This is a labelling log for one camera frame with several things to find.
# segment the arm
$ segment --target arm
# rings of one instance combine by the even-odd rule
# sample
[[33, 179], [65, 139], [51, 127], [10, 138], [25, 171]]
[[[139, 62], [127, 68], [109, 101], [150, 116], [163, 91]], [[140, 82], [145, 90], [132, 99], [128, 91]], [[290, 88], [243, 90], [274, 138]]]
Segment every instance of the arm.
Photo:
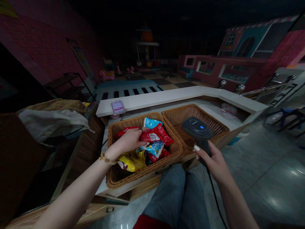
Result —
[[219, 149], [209, 141], [212, 157], [198, 146], [197, 155], [206, 162], [210, 173], [217, 182], [230, 228], [259, 228], [247, 203], [237, 187]]
[[[110, 161], [115, 161], [122, 153], [144, 146], [139, 142], [142, 131], [128, 130], [106, 152]], [[111, 165], [104, 160], [94, 162], [48, 207], [33, 228], [71, 228], [85, 212], [103, 181]]]

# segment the red fabric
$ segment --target red fabric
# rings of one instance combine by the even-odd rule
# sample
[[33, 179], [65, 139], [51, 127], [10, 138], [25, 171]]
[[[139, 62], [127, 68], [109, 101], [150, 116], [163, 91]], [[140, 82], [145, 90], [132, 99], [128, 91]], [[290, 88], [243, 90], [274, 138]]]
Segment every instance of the red fabric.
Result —
[[140, 215], [133, 229], [171, 229], [167, 223], [163, 223], [157, 219], [150, 218], [146, 215]]

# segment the hand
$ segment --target hand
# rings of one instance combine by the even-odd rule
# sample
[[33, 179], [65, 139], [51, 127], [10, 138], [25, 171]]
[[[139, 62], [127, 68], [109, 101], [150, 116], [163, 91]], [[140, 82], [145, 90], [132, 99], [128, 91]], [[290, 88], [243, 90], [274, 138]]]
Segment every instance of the hand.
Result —
[[207, 167], [209, 168], [210, 173], [212, 173], [213, 178], [217, 184], [230, 185], [232, 182], [235, 183], [220, 150], [217, 149], [216, 146], [210, 141], [209, 146], [212, 157], [210, 157], [203, 149], [198, 146], [194, 146], [194, 149], [196, 150], [196, 154], [206, 162]]
[[[143, 131], [149, 130], [149, 128], [142, 128]], [[139, 138], [142, 134], [141, 129], [129, 129], [126, 133], [120, 137], [110, 148], [105, 152], [105, 156], [110, 161], [115, 161], [122, 153], [136, 149], [140, 146], [146, 146], [149, 142], [140, 142]]]

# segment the drawer handle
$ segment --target drawer handle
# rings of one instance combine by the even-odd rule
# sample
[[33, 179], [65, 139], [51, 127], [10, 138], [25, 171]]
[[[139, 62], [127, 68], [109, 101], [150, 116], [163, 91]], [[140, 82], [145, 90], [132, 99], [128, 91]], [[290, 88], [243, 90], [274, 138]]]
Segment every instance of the drawer handle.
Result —
[[106, 209], [106, 213], [114, 212], [114, 207], [109, 207]]
[[169, 168], [170, 168], [170, 166], [169, 166], [169, 167], [167, 167], [167, 168], [166, 168], [166, 169], [164, 169], [164, 170], [161, 170], [161, 171], [157, 171], [157, 172], [155, 172], [155, 174], [156, 174], [156, 175], [162, 174], [162, 173], [164, 173], [166, 170], [169, 170]]

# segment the striped awning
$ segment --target striped awning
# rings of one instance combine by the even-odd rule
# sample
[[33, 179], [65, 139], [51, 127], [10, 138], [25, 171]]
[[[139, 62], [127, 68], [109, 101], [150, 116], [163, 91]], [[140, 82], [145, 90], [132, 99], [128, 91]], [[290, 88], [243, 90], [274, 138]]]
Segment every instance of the striped awning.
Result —
[[262, 26], [267, 26], [267, 25], [271, 25], [271, 24], [274, 24], [274, 23], [290, 22], [290, 21], [295, 21], [297, 18], [298, 18], [298, 15], [291, 16], [291, 17], [277, 18], [277, 19], [272, 19], [268, 22], [262, 22], [262, 23], [257, 23], [257, 24], [250, 24], [250, 25], [244, 25], [244, 26], [229, 28], [229, 29], [226, 29], [226, 32], [239, 31], [239, 30], [244, 30], [244, 29], [248, 29], [248, 28], [255, 28], [255, 27], [262, 27]]

